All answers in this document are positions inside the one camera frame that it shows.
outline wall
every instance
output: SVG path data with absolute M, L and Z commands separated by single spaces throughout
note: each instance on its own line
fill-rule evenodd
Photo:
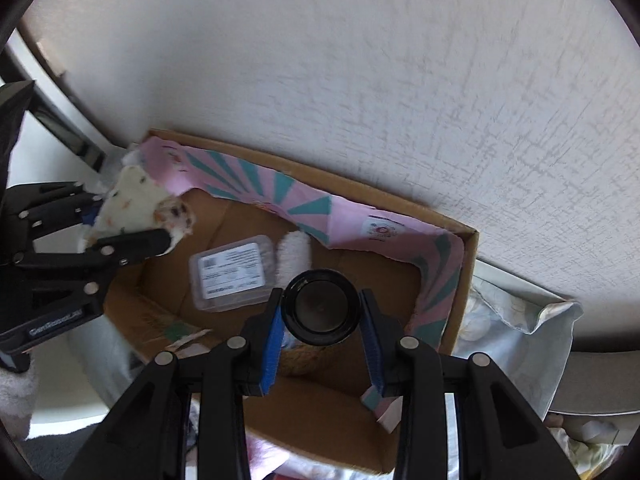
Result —
M 427 203 L 582 300 L 583 344 L 640 333 L 640 49 L 608 0 L 36 0 L 26 26 L 120 143 L 174 127 Z

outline transparent plastic box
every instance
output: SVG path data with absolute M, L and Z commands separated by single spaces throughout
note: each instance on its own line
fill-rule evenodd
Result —
M 273 243 L 258 235 L 194 254 L 189 275 L 198 310 L 222 312 L 263 303 L 275 286 Z

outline silver screw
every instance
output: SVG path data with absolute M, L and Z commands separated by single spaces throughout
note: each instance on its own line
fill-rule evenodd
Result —
M 246 339 L 244 337 L 242 337 L 241 335 L 235 335 L 235 336 L 230 337 L 228 339 L 228 341 L 226 342 L 226 345 L 229 348 L 233 348 L 234 350 L 236 350 L 236 349 L 242 348 L 244 345 L 246 345 Z
M 489 363 L 491 363 L 491 358 L 487 354 L 483 354 L 482 352 L 474 354 L 471 360 L 477 366 L 488 366 Z
M 400 346 L 402 348 L 406 348 L 407 350 L 418 348 L 419 345 L 420 342 L 415 337 L 411 337 L 410 335 L 406 335 L 400 340 Z
M 171 361 L 174 360 L 174 355 L 171 352 L 160 352 L 154 361 L 159 366 L 167 366 Z
M 100 288 L 100 286 L 95 283 L 95 282 L 89 282 L 87 283 L 84 288 L 82 290 L 84 290 L 84 293 L 88 296 L 92 296 L 94 295 L 96 292 L 98 292 L 98 289 Z

